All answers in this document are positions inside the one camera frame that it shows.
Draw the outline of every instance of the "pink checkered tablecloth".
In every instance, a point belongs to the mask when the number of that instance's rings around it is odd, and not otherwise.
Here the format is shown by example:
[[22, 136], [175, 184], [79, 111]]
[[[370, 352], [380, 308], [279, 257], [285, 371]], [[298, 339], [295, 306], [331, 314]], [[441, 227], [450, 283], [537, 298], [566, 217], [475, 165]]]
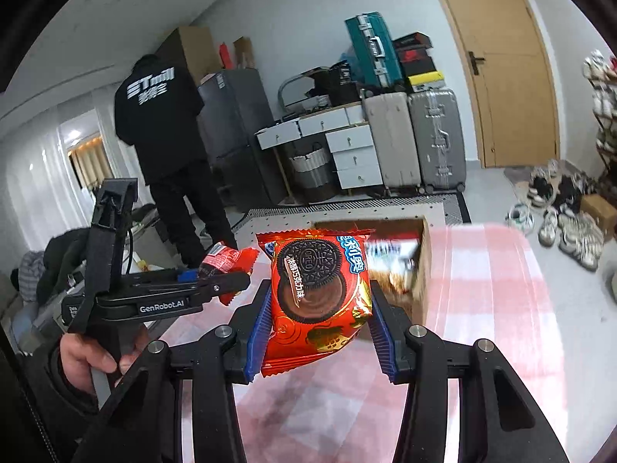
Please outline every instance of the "pink checkered tablecloth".
[[[431, 229], [433, 265], [427, 327], [445, 340], [493, 340], [544, 411], [563, 445], [567, 428], [561, 336], [547, 286], [527, 240], [500, 225]], [[252, 284], [229, 308], [210, 303], [178, 318], [169, 345], [198, 339], [252, 300], [270, 266], [258, 262]], [[457, 461], [459, 399], [450, 380], [447, 462]], [[406, 386], [381, 373], [371, 341], [356, 339], [317, 362], [234, 385], [249, 463], [389, 462], [394, 456]], [[190, 382], [183, 402], [184, 461], [192, 459]]]

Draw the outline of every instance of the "oreo cookie image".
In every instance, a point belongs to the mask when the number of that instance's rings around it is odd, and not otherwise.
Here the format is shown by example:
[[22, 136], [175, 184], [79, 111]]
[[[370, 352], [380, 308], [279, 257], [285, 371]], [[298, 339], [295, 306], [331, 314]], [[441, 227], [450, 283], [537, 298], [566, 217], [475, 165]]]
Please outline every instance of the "oreo cookie image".
[[347, 284], [345, 278], [337, 273], [334, 278], [321, 287], [304, 289], [304, 296], [296, 304], [294, 291], [288, 280], [283, 278], [276, 291], [278, 303], [289, 318], [299, 323], [320, 323], [328, 320], [345, 303]]
[[298, 264], [306, 289], [328, 284], [341, 272], [341, 251], [336, 244], [327, 240], [296, 240], [281, 249], [276, 259], [276, 269], [281, 280], [289, 283], [286, 257], [292, 257]]

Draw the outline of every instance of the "laundry basket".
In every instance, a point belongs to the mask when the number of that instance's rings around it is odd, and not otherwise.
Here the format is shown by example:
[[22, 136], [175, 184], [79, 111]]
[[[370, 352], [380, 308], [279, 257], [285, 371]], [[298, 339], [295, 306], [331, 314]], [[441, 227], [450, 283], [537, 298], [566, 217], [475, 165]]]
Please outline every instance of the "laundry basket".
[[289, 159], [294, 168], [295, 182], [302, 189], [307, 202], [323, 202], [337, 193], [332, 171], [332, 153], [318, 148], [307, 155]]

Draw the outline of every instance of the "black door handle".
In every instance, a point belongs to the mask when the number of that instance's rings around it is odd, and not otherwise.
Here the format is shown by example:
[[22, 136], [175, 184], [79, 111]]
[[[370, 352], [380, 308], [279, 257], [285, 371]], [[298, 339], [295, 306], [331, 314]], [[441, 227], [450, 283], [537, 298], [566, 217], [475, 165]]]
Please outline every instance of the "black door handle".
[[480, 70], [477, 69], [477, 64], [485, 63], [486, 59], [484, 57], [476, 57], [471, 51], [469, 51], [468, 54], [471, 61], [471, 69], [473, 69], [473, 74], [475, 74], [476, 76], [480, 76]]

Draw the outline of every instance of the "drawer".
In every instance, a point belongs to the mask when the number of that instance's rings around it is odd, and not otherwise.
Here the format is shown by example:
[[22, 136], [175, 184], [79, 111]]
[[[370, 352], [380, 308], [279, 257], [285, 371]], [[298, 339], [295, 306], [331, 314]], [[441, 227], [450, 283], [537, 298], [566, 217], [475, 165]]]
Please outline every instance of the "drawer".
[[307, 135], [318, 134], [319, 132], [347, 127], [349, 120], [347, 119], [345, 108], [341, 108], [340, 110], [317, 113], [312, 117], [303, 118], [298, 124], [300, 125], [302, 137], [306, 137]]
[[336, 132], [328, 132], [326, 139], [328, 139], [328, 146], [332, 153], [373, 146], [371, 126], [368, 123]]
[[300, 139], [297, 120], [290, 120], [257, 132], [257, 140], [261, 149], [272, 148], [297, 139]]
[[375, 186], [383, 184], [379, 166], [359, 167], [336, 171], [342, 189], [361, 188], [362, 186]]
[[379, 167], [375, 146], [368, 146], [355, 150], [337, 151], [332, 153], [336, 170], [353, 169], [359, 167]]
[[362, 109], [362, 104], [345, 108], [345, 111], [347, 112], [347, 119], [349, 120], [350, 125], [357, 125], [359, 123], [366, 122], [364, 118], [364, 110]]

